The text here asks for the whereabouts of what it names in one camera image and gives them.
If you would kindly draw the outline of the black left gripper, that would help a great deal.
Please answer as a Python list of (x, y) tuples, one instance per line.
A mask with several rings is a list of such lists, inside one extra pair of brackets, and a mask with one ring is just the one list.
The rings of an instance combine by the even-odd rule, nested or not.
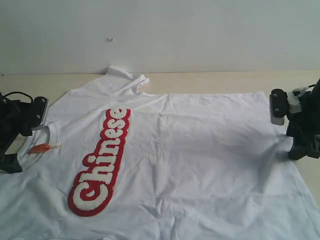
[(33, 134), (27, 124), (27, 116), (34, 100), (26, 93), (21, 95), (29, 98), (30, 102), (11, 100), (8, 98), (10, 95), (13, 94), (0, 94), (0, 169), (7, 173), (21, 173), (23, 169), (18, 162), (18, 154), (5, 153), (19, 134), (24, 137)]

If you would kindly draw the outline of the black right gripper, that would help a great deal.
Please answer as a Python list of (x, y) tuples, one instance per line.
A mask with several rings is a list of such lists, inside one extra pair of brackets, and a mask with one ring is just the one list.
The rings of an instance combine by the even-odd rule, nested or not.
[(288, 153), (291, 160), (300, 160), (309, 150), (309, 157), (320, 158), (320, 82), (287, 92), (289, 120), (286, 135), (293, 138)]

